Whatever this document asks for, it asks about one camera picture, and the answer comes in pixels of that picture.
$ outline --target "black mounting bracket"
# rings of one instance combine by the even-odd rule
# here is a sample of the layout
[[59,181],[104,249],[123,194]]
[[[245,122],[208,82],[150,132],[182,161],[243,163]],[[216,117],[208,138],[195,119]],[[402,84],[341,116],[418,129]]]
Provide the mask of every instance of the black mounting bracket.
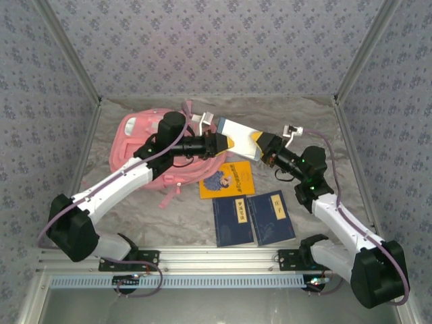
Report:
[[[160,256],[161,253],[158,250],[138,250],[136,251],[134,260],[130,260],[130,261],[147,261],[150,263],[154,263],[155,265],[158,265]],[[152,267],[147,267],[145,265],[125,265],[122,263],[114,263],[111,261],[107,261],[105,259],[101,259],[99,261],[99,271],[100,272],[143,272],[143,271],[155,272],[156,269]]]
[[111,284],[116,286],[120,281],[123,281],[122,286],[130,286],[130,288],[119,288],[119,292],[123,295],[128,295],[134,292],[140,284],[140,278],[132,277],[131,275],[115,275],[111,280]]
[[279,256],[279,270],[280,271],[324,271],[328,270],[327,267],[319,265],[318,263],[312,263],[307,265],[297,250],[278,250],[277,255]]

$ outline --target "enclosure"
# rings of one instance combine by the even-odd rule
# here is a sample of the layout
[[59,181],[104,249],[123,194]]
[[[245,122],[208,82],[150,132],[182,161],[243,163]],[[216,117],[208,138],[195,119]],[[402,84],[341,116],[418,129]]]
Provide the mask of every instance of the enclosure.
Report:
[[[0,8],[1,323],[432,323],[429,1],[4,0]],[[169,189],[136,190],[104,216],[98,230],[161,252],[166,289],[150,298],[118,298],[95,257],[73,263],[36,247],[55,196],[110,174],[126,115],[180,110],[186,99],[216,121],[324,133],[344,204],[404,249],[408,302],[368,310],[349,284],[330,296],[298,289],[305,273],[279,271],[278,249],[315,234],[338,238],[298,204],[295,183],[258,161],[256,194],[282,190],[295,240],[218,248],[213,205],[198,184],[164,209]],[[303,134],[290,149],[310,145],[326,148]],[[336,188],[329,156],[327,165]],[[234,283],[216,284],[220,276]]]

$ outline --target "wallpaper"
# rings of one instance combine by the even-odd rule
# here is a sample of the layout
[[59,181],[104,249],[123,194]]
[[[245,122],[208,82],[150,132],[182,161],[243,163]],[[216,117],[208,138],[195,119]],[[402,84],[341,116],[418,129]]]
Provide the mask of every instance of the wallpaper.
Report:
[[51,0],[103,97],[333,94],[382,0]]
[[31,1],[0,1],[0,323],[15,323],[92,103]]
[[387,239],[432,323],[432,3],[403,1],[344,108]]

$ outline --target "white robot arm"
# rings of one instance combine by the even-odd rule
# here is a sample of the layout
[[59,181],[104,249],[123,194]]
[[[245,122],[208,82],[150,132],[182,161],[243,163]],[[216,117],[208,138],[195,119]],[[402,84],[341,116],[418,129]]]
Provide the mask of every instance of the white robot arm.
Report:
[[[96,233],[95,224],[101,217],[135,189],[171,167],[174,156],[208,158],[233,147],[230,138],[218,133],[185,136],[169,152],[147,163],[149,157],[166,149],[179,136],[185,123],[182,114],[167,113],[159,123],[155,141],[148,140],[122,168],[71,198],[62,194],[56,197],[49,221],[61,211],[70,210],[53,223],[47,231],[48,237],[73,261],[81,261],[89,255],[134,260],[131,250],[137,247],[125,236]],[[343,248],[336,246],[322,235],[318,239],[303,240],[300,251],[305,264],[320,264],[338,273],[351,283],[356,297],[368,308],[403,295],[407,281],[402,283],[400,272],[396,272],[394,264],[381,252],[384,248],[407,277],[400,245],[394,241],[385,242],[369,231],[338,201],[324,178],[327,169],[324,149],[309,146],[298,156],[288,146],[293,136],[301,134],[303,129],[290,126],[286,131],[291,132],[288,141],[264,132],[251,136],[261,150],[261,161],[269,167],[277,165],[300,181],[294,188],[298,202],[326,223],[344,245]]]

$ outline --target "pink backpack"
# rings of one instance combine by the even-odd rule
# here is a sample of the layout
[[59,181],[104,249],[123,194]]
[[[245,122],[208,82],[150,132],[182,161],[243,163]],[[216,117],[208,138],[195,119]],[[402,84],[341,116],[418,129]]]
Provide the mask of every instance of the pink backpack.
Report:
[[[189,112],[192,112],[192,101],[186,101]],[[150,137],[151,134],[157,132],[157,126],[163,115],[172,111],[166,108],[154,108],[139,113],[131,113],[120,123],[115,135],[114,143],[109,155],[109,166],[111,171],[117,171],[124,163],[131,158],[134,152],[140,148]],[[195,134],[198,134],[198,123],[190,122],[189,126]],[[207,128],[203,127],[203,131],[210,129],[216,132],[216,125],[212,122]],[[222,153],[217,157],[207,159],[194,158],[187,159],[185,157],[175,157],[174,165],[185,167],[170,167],[166,172],[156,178],[154,181],[143,186],[144,189],[161,190],[172,187],[173,190],[162,200],[159,207],[165,208],[168,202],[180,193],[180,186],[192,184],[212,176],[221,166],[227,157],[226,153]]]

